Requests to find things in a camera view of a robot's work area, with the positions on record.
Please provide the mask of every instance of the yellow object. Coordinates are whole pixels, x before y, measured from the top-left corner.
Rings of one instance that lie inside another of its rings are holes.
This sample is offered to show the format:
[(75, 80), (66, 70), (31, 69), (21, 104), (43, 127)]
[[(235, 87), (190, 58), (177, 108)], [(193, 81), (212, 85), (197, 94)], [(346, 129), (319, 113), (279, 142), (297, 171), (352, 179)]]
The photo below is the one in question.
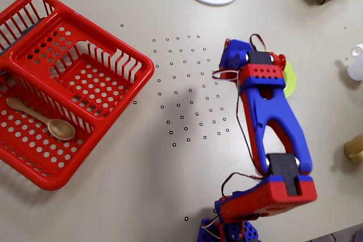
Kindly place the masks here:
[(286, 61), (285, 70), (283, 71), (286, 87), (284, 89), (285, 97), (288, 98), (296, 89), (296, 75), (291, 64)]
[(363, 133), (355, 136), (352, 140), (345, 143), (344, 153), (354, 162), (363, 160)]

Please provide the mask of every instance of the table surface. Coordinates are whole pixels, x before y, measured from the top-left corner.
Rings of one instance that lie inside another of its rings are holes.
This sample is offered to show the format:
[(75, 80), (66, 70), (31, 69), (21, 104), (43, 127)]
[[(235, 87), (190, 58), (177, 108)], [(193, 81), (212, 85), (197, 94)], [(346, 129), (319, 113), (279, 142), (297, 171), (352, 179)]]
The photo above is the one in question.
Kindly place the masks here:
[[(0, 0), (0, 10), (13, 1)], [(225, 7), (60, 1), (158, 68), (62, 189), (42, 191), (1, 165), (1, 241), (196, 241), (200, 220), (214, 216), (223, 180), (234, 171), (255, 173), (235, 118), (235, 86), (210, 77), (224, 40), (252, 33), (295, 69), (289, 103), (305, 132), (318, 192), (314, 203), (253, 222), (260, 238), (305, 241), (362, 222), (363, 168), (343, 155), (343, 144), (363, 132), (363, 87), (345, 71), (351, 49), (363, 43), (362, 0), (236, 0)], [(246, 128), (243, 109), (240, 116)], [(268, 152), (281, 151), (270, 130), (264, 143)], [(254, 184), (236, 177), (226, 191)]]

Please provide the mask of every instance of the gold spoon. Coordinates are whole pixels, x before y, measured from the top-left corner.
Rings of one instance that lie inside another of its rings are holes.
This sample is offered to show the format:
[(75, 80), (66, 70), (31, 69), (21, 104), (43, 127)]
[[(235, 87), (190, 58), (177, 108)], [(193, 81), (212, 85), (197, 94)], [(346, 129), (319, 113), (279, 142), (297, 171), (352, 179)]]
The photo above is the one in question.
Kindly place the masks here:
[(14, 97), (8, 97), (6, 99), (6, 104), (14, 110), (26, 112), (32, 117), (35, 117), (36, 119), (44, 122), (47, 125), (50, 133), (60, 140), (69, 140), (75, 136), (74, 126), (65, 120), (48, 119), (41, 114), (38, 114), (37, 112), (29, 109), (19, 99)]

